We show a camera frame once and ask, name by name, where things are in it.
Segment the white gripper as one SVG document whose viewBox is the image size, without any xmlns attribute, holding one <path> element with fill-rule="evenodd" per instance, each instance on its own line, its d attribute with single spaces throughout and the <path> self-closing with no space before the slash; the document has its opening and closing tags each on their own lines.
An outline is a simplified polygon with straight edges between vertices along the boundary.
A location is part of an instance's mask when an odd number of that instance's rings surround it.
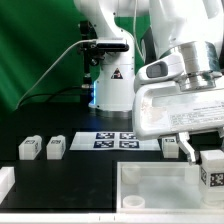
<svg viewBox="0 0 224 224">
<path fill-rule="evenodd" d="M 182 92 L 174 81 L 141 87 L 133 104 L 133 131 L 139 140 L 176 135 L 190 165 L 200 163 L 200 153 L 189 144 L 189 134 L 224 128 L 224 78 L 216 87 Z"/>
</svg>

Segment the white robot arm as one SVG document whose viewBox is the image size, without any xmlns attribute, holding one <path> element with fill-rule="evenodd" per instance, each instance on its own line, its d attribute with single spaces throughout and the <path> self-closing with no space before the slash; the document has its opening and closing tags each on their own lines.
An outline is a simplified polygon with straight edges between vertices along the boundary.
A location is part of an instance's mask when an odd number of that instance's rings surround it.
<svg viewBox="0 0 224 224">
<path fill-rule="evenodd" d="M 140 140 L 174 137 L 192 164 L 192 134 L 224 138 L 222 0 L 73 0 L 97 38 L 90 108 L 128 117 Z"/>
</svg>

